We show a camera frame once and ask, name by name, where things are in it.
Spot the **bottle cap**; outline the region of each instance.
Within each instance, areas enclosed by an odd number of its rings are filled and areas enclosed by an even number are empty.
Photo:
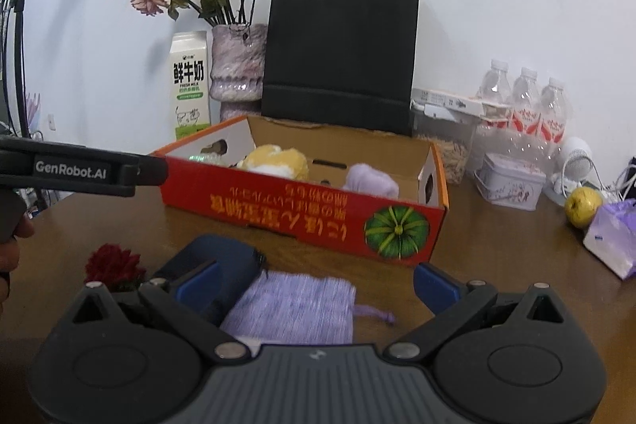
[[[491,67],[498,71],[508,72],[508,63],[499,60],[491,60]]]
[[[533,80],[537,79],[537,72],[532,69],[528,69],[527,67],[521,67],[521,76],[526,76],[527,78],[531,78]]]
[[[554,87],[556,89],[561,89],[561,90],[563,90],[563,87],[564,87],[563,82],[557,80],[556,78],[550,78],[548,80],[548,85],[550,87]]]

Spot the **brown table surface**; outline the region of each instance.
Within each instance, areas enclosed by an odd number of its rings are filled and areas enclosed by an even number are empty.
[[[501,208],[464,182],[450,188],[450,206],[432,263],[462,281],[486,279],[500,291],[550,283],[605,361],[607,392],[593,422],[634,423],[636,283],[621,283],[588,253],[562,209],[543,196],[535,212]],[[357,342],[384,347],[430,318],[413,294],[410,268],[165,208],[155,188],[139,189],[130,199],[73,195],[43,212],[35,224],[36,236],[21,242],[21,264],[0,319],[1,422],[40,422],[25,390],[25,370],[81,287],[89,254],[104,243],[131,248],[153,271],[192,239],[212,232],[257,246],[274,269],[348,279],[357,288],[357,303],[391,310],[397,318],[395,327],[357,318]]]

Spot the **triangular cutout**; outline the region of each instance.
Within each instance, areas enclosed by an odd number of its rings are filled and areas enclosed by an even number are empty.
[[[79,311],[73,318],[73,323],[87,323],[104,319],[105,311],[102,301],[98,297],[86,297]]]
[[[563,316],[555,308],[550,297],[538,297],[528,314],[528,318],[552,323],[563,323]]]

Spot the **milk carton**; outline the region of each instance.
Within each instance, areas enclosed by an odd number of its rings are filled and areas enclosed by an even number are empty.
[[[171,117],[177,139],[210,126],[205,31],[176,33],[170,49]]]

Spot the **human hand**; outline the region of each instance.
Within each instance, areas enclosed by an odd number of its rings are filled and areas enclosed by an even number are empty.
[[[14,236],[19,238],[30,238],[36,229],[33,222],[27,215],[22,216],[18,226],[15,227]],[[8,273],[18,267],[20,261],[20,245],[15,238],[11,238],[6,243],[0,245],[0,272]],[[9,283],[0,277],[0,316],[2,315],[2,304],[9,296]]]

